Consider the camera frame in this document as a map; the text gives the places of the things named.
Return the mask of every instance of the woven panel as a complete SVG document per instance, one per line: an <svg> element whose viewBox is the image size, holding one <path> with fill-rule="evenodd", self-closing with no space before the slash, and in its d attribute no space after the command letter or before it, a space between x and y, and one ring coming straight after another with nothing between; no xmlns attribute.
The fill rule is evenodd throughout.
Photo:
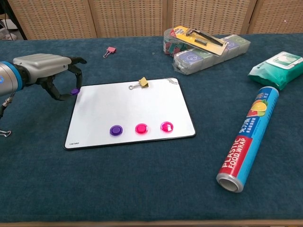
<svg viewBox="0 0 303 227"><path fill-rule="evenodd" d="M97 37L88 0L9 0L27 39Z"/></svg>
<svg viewBox="0 0 303 227"><path fill-rule="evenodd" d="M162 0L92 0L90 5L98 37L163 35Z"/></svg>
<svg viewBox="0 0 303 227"><path fill-rule="evenodd" d="M265 0L252 20L250 33L303 32L303 1Z"/></svg>
<svg viewBox="0 0 303 227"><path fill-rule="evenodd" d="M250 0L173 0L171 24L215 34L240 34Z"/></svg>

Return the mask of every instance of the pink magnet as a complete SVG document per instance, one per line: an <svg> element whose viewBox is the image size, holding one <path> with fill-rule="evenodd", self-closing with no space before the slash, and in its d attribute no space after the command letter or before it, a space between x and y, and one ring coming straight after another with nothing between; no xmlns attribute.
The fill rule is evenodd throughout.
<svg viewBox="0 0 303 227"><path fill-rule="evenodd" d="M146 124L138 124L136 126L136 132L139 134L144 134L148 131L148 127Z"/></svg>
<svg viewBox="0 0 303 227"><path fill-rule="evenodd" d="M163 122L161 124L161 130L164 132L171 132L174 129L174 126L170 122Z"/></svg>

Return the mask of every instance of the cable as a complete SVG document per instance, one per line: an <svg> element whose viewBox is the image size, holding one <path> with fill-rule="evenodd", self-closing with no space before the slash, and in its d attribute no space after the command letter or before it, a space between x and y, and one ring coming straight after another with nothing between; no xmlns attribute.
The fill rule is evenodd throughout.
<svg viewBox="0 0 303 227"><path fill-rule="evenodd" d="M9 27L8 27L8 23L7 23L7 21L6 21L6 13L4 13L4 20L5 20L6 29L8 30L9 35L10 35L10 38L11 38L11 40L13 41L13 37L11 36L11 33L10 33L10 31L9 31Z"/></svg>

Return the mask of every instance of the gold binder clip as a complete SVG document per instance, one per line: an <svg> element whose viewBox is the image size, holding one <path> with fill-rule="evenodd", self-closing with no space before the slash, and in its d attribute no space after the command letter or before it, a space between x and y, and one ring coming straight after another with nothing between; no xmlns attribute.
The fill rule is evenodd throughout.
<svg viewBox="0 0 303 227"><path fill-rule="evenodd" d="M139 80L139 83L135 85L130 85L128 89L133 90L136 87L142 87L142 88L148 87L147 79L145 77L142 77L142 79Z"/></svg>

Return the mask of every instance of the magenta magnet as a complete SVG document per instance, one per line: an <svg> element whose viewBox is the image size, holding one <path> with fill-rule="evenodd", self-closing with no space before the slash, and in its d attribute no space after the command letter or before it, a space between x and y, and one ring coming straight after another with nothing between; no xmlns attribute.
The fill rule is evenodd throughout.
<svg viewBox="0 0 303 227"><path fill-rule="evenodd" d="M123 129L120 125L114 125L110 128L109 133L113 136L118 136L123 132Z"/></svg>
<svg viewBox="0 0 303 227"><path fill-rule="evenodd" d="M164 132L171 132L174 129L174 126L170 122L163 122L160 128Z"/></svg>
<svg viewBox="0 0 303 227"><path fill-rule="evenodd" d="M139 134L144 134L144 133L147 133L147 131L148 131L148 126L146 125L146 124L138 124L137 126L136 126L136 129L135 129L135 131L137 132L137 133L139 133Z"/></svg>

